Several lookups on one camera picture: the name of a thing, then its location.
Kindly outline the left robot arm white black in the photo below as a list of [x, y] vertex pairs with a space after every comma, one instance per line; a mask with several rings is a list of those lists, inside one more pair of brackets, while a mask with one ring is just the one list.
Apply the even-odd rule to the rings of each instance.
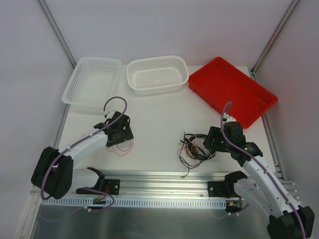
[[37, 162], [31, 183], [40, 189], [43, 200], [60, 199], [70, 189], [79, 193], [91, 190], [101, 193], [105, 188], [104, 175], [89, 167], [84, 173], [75, 173], [74, 166], [96, 150], [130, 141], [134, 138], [130, 117], [113, 111], [106, 121], [93, 126], [92, 130], [78, 141], [64, 148], [45, 148]]

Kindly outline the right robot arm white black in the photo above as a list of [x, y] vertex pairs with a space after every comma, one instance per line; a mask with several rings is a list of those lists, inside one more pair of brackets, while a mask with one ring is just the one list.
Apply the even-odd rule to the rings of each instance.
[[207, 183], [209, 195], [224, 198], [242, 197], [260, 209], [269, 219], [267, 232], [272, 239], [308, 239], [312, 235], [315, 214], [303, 207], [269, 169], [259, 147], [247, 142], [237, 121], [212, 126], [203, 143], [213, 152], [230, 153], [244, 168], [225, 175], [223, 181]]

